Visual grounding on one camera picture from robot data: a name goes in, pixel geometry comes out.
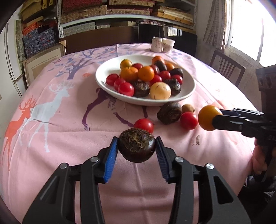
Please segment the white deer print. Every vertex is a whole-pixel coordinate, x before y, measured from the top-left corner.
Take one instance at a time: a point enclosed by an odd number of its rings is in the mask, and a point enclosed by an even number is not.
[[[36,105],[34,107],[34,109],[32,110],[31,117],[24,124],[24,126],[25,126],[29,121],[38,121],[39,122],[37,129],[35,130],[35,132],[33,133],[32,137],[29,141],[28,147],[31,146],[31,141],[33,140],[34,135],[36,133],[38,133],[39,129],[44,125],[44,129],[45,129],[44,130],[44,136],[45,136],[44,148],[45,148],[46,152],[50,152],[49,148],[48,148],[48,143],[47,143],[47,134],[49,131],[49,128],[48,128],[49,120],[57,112],[57,110],[61,104],[62,98],[70,96],[67,89],[73,88],[74,84],[72,82],[66,80],[58,85],[55,85],[55,86],[56,86],[56,88],[54,88],[54,89],[52,88],[53,85],[49,86],[49,90],[56,93],[56,96],[53,99],[53,101]]]

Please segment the window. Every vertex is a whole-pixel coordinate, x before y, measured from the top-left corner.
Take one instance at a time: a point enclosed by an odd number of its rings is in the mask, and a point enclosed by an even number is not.
[[[258,0],[232,0],[230,48],[252,64],[276,64],[276,23]]]

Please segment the white bowl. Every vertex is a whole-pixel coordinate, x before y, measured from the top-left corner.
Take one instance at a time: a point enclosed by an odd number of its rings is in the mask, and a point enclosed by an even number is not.
[[[195,91],[195,81],[193,77],[181,66],[170,62],[175,65],[176,68],[182,68],[184,70],[183,74],[183,84],[181,86],[181,91],[177,96],[171,96],[167,100],[153,100],[150,96],[138,98],[138,97],[129,97],[123,94],[118,93],[113,86],[106,84],[105,80],[107,76],[112,73],[120,74],[120,63],[123,59],[129,59],[133,64],[141,63],[143,66],[149,66],[152,64],[152,56],[145,55],[124,55],[116,58],[112,58],[103,64],[101,64],[95,74],[96,82],[98,85],[111,96],[122,100],[127,103],[142,105],[142,106],[162,106],[167,102],[178,102],[187,97],[189,97]]]

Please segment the tablecloth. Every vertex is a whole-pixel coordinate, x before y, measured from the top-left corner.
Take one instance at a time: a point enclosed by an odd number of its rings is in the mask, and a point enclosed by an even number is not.
[[[205,105],[255,110],[231,82],[203,62],[176,49],[169,54],[149,49],[149,44],[116,44],[69,54],[47,65],[30,85],[9,123],[0,156],[1,196],[20,222],[59,164],[83,163],[140,118],[151,119],[154,136],[161,136],[178,156],[195,165],[213,163],[238,194],[252,169],[252,138],[199,126],[185,131],[179,122],[165,126],[156,117],[160,107],[122,102],[96,84],[95,71],[108,59],[161,55],[195,79],[195,92],[180,104],[192,104],[196,114]],[[119,153],[110,181],[99,189],[107,224],[168,223],[174,185],[162,179],[156,155],[136,164]]]

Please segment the white paper cup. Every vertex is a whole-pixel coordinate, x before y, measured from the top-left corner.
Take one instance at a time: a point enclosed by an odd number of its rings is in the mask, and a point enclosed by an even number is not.
[[[175,41],[167,38],[163,38],[163,51],[170,53],[173,49]]]
[[[153,37],[151,51],[160,53],[163,50],[163,38]]]

